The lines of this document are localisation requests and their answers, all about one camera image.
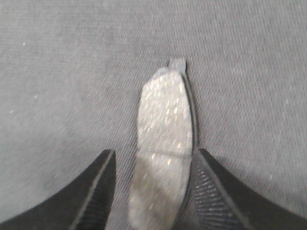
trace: gray cloth background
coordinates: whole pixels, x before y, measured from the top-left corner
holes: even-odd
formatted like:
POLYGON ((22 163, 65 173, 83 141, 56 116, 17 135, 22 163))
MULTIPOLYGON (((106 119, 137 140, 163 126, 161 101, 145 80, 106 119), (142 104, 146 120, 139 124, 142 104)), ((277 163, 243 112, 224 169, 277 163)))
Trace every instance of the gray cloth background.
POLYGON ((128 227, 142 85, 188 60, 200 146, 307 218, 307 1, 0 3, 0 221, 117 151, 108 230, 128 227))

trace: brake pad friction material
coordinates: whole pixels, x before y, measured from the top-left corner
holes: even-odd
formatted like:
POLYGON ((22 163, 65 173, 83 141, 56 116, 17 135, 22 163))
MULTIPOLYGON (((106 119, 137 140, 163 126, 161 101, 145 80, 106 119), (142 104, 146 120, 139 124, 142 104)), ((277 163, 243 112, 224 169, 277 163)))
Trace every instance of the brake pad friction material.
POLYGON ((129 203, 139 230, 170 229, 186 193, 193 129, 185 69, 183 58, 174 59, 142 89, 129 203))

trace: gray fabric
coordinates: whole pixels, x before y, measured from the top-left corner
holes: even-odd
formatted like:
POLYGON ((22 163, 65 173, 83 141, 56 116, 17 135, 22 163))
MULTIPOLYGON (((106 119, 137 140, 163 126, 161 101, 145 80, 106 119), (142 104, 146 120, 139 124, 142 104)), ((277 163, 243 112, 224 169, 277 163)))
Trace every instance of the gray fabric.
POLYGON ((141 88, 182 56, 200 146, 307 217, 306 11, 301 0, 2 1, 0 220, 53 195, 114 148, 107 229, 130 229, 141 88))

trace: textured black surface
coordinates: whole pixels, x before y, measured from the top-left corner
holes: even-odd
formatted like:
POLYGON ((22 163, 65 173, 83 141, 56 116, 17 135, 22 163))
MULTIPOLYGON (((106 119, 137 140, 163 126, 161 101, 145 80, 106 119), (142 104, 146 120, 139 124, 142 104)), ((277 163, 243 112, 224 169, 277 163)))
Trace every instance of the textured black surface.
MULTIPOLYGON (((201 175, 201 179, 196 183, 197 197, 205 202, 209 207, 215 204, 215 197, 221 201, 221 205, 226 212, 232 212, 237 215, 242 223, 246 223, 254 227, 256 230, 305 230, 307 229, 307 220, 303 219, 287 210, 273 204, 269 200, 252 191, 245 184, 241 183, 229 171, 227 171, 214 157, 205 149, 200 149, 195 154, 198 161, 196 174, 201 175), (213 201, 202 194, 207 190, 213 195, 213 201)), ((200 207, 200 213, 204 214, 204 226, 206 226, 206 218, 211 215, 210 208, 204 210, 200 207)))
POLYGON ((185 57, 205 147, 307 217, 307 1, 2 0, 0 220, 116 149, 108 230, 130 230, 142 86, 185 57))
POLYGON ((115 152, 98 172, 71 230, 104 230, 110 214, 116 183, 115 152))
POLYGON ((227 191, 216 181, 200 152, 196 151, 192 161, 192 178, 196 209, 203 230, 247 230, 248 224, 229 199, 227 191))
POLYGON ((0 224, 0 230, 67 230, 74 220, 79 223, 76 230, 102 230, 114 194, 115 166, 114 151, 103 151, 71 184, 42 204, 0 224), (90 202, 78 216, 86 199, 90 202))

